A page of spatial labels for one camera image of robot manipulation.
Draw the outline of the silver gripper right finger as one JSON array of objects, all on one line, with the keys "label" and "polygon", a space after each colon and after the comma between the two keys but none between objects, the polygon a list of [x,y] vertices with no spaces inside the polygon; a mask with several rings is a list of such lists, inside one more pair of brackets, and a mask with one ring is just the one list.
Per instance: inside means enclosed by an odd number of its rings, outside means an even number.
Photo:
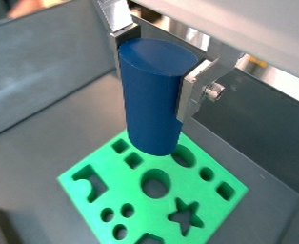
[{"label": "silver gripper right finger", "polygon": [[176,119],[180,122],[198,111],[205,98],[212,102],[220,99],[225,88],[217,80],[233,70],[241,56],[241,50],[221,41],[209,41],[205,59],[181,78],[176,106]]}]

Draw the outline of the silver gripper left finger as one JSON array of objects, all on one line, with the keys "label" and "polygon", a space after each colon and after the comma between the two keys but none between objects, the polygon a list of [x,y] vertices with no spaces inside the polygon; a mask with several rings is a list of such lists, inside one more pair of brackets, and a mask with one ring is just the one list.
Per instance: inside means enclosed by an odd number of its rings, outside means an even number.
[{"label": "silver gripper left finger", "polygon": [[128,40],[141,37],[141,27],[133,22],[126,0],[96,0],[96,9],[108,31],[117,74],[121,74],[118,47]]}]

